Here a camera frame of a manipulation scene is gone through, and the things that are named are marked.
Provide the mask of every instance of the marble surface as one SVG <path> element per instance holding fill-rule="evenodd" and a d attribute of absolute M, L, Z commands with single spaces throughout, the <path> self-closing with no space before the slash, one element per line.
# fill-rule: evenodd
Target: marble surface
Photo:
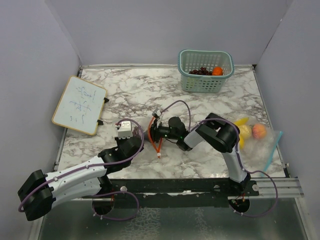
<path fill-rule="evenodd" d="M 189 93 L 181 88 L 181 75 L 175 68 L 119 68 L 84 69 L 83 79 L 103 86 L 110 102 L 101 114 L 104 125 L 99 126 L 95 136 L 73 130 L 66 133 L 58 170 L 80 164 L 106 148 L 116 146 L 114 123 L 118 119 L 131 118 L 147 128 L 151 113 L 165 108 L 176 100 L 184 100 L 191 109 L 191 126 L 203 120 L 208 113 L 216 113 L 228 120 L 249 115 L 269 125 L 258 86 L 251 68 L 236 67 L 219 93 Z M 167 123 L 173 116 L 180 116 L 188 126 L 186 106 L 178 103 L 164 114 Z M 262 170 L 266 159 L 243 157 L 249 171 Z M 272 177 L 284 177 L 283 166 L 276 150 L 267 173 Z M 181 151 L 175 144 L 164 141 L 161 159 L 149 142 L 133 159 L 131 166 L 109 175 L 110 178 L 225 178 L 228 169 L 222 155 L 206 142 L 190 152 Z"/>

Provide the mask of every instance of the yellow banana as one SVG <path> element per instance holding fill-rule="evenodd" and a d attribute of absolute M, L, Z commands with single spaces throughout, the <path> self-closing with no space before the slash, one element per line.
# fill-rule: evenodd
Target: yellow banana
<path fill-rule="evenodd" d="M 235 121 L 234 124 L 235 124 L 237 127 L 239 127 L 239 126 L 241 126 L 241 125 L 246 124 L 246 123 L 248 122 L 248 120 L 249 120 L 248 117 L 244 117 L 244 118 L 241 118 L 241 119 Z"/>
<path fill-rule="evenodd" d="M 245 140 L 241 135 L 239 136 L 239 147 L 240 149 L 243 149 L 245 147 Z"/>

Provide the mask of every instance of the green plastic basket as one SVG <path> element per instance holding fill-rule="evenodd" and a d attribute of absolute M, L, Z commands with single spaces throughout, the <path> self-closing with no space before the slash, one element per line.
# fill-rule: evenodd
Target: green plastic basket
<path fill-rule="evenodd" d="M 215 67 L 223 69 L 222 76 L 189 74 L 192 70 L 205 67 L 213 71 Z M 181 73 L 182 90 L 186 92 L 217 93 L 227 78 L 234 72 L 234 62 L 229 53 L 224 51 L 182 50 L 178 55 L 178 70 Z"/>

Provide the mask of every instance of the orange cable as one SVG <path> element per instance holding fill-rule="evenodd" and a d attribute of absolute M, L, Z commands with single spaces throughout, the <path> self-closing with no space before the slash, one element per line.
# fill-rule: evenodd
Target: orange cable
<path fill-rule="evenodd" d="M 152 140 L 151 138 L 151 134 L 150 134 L 150 128 L 151 128 L 151 125 L 152 125 L 152 122 L 154 121 L 155 117 L 153 116 L 150 123 L 149 123 L 149 126 L 148 126 L 148 138 L 149 138 L 149 141 L 151 142 L 153 148 L 155 149 L 156 153 L 160 153 L 160 149 L 161 149 L 161 145 L 162 145 L 162 137 L 160 138 L 160 142 L 159 142 L 159 146 L 157 147 L 155 142 Z"/>

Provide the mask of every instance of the whiteboard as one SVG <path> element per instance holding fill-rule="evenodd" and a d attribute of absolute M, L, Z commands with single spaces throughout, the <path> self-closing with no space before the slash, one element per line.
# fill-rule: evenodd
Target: whiteboard
<path fill-rule="evenodd" d="M 94 135 L 107 90 L 103 87 L 71 76 L 65 86 L 52 122 L 85 134 Z"/>

